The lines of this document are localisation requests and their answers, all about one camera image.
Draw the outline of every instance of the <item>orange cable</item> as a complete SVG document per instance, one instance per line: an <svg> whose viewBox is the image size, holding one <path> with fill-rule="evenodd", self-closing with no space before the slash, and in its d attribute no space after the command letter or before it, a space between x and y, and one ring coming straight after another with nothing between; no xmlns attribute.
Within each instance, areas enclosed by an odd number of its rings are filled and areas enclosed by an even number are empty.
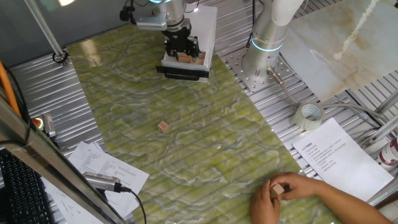
<svg viewBox="0 0 398 224"><path fill-rule="evenodd" d="M2 65L0 61L0 79L2 81L2 84L4 86L4 89L6 90L7 97L8 97L8 103L10 104L11 108L15 111L15 113L18 114L18 116L21 118L21 112L19 112L17 100L15 98L14 90L12 89L10 79L8 79L8 75L6 72L6 69Z"/></svg>

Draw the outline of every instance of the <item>metal table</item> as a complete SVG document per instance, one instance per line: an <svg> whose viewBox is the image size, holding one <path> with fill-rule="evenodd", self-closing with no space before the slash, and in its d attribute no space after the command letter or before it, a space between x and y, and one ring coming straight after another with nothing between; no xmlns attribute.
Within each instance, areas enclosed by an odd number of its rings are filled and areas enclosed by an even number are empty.
<svg viewBox="0 0 398 224"><path fill-rule="evenodd" d="M307 8L303 9L302 6L295 17L303 16L335 2L335 0L309 0ZM242 50L246 46L252 27L252 3L248 0L203 0L200 1L200 4L218 8L215 50L226 62L226 58L231 53ZM261 10L262 4L257 1L257 15ZM65 147L66 155L73 152L80 141L97 142L106 150L73 64L68 68L63 68L53 62L52 54L50 54L11 68L11 70L23 89L30 115L35 117L43 113L52 114L57 131L56 141L60 146ZM242 84L236 74L233 75L303 171L308 176L317 178L316 172L292 148L292 143L302 138L305 131L299 130L296 125L289 123L289 118L295 113L296 107L286 97L283 90L273 84L259 92L252 93ZM287 74L285 83L299 101L317 101L316 96L306 84L291 71ZM344 101L345 103L360 103L374 109L396 89L398 89L397 72L354 93L344 91L326 103ZM398 114L396 106L389 111L389 116L395 114ZM361 142L375 132L374 126L369 124L372 122L371 119L366 115L359 116L357 112L348 108L327 109L326 118L331 117L334 117L356 142ZM374 151L368 153L371 156L375 154ZM394 176L397 173L398 169L391 172ZM377 204L397 190L398 184L395 184L386 193L374 197L370 204ZM50 204L57 223L66 223L52 200Z"/></svg>

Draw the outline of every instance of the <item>tape roll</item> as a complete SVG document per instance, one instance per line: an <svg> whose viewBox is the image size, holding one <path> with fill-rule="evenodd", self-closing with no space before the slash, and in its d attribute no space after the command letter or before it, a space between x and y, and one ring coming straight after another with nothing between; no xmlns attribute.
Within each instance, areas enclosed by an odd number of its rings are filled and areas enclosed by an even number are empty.
<svg viewBox="0 0 398 224"><path fill-rule="evenodd" d="M306 131L316 129L323 119L325 119L325 111L314 102L302 103L293 117L294 123Z"/></svg>

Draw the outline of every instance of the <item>green marble surface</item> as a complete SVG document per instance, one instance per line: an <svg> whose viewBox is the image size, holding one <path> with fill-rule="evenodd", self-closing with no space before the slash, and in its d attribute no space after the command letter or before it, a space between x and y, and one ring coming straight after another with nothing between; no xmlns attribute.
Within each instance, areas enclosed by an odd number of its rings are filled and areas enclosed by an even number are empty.
<svg viewBox="0 0 398 224"><path fill-rule="evenodd" d="M148 223L250 223L259 186L300 167L217 56L207 83L156 73L163 40L123 26L68 46L105 145L150 175ZM315 197L282 202L280 223L337 220Z"/></svg>

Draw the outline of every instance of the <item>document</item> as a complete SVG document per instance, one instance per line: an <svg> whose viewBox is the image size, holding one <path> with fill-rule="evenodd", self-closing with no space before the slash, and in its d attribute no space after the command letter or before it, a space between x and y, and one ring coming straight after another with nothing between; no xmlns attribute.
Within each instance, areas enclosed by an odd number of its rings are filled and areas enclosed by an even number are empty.
<svg viewBox="0 0 398 224"><path fill-rule="evenodd" d="M364 201L393 179L333 118L293 147L326 183Z"/></svg>
<svg viewBox="0 0 398 224"><path fill-rule="evenodd" d="M136 194L139 193L149 176L145 172L104 153L98 144L86 144L81 142L68 160L81 173L88 171L117 177L121 180L123 185L132 189ZM47 181L44 182L46 185L46 192L52 196L55 203L60 207L60 211L68 223L83 223L83 220L88 223L99 222L93 215L81 208L79 204L74 202L55 186ZM109 204L122 217L126 217L139 206L138 202L135 200L135 196L131 193L106 191L105 194Z"/></svg>

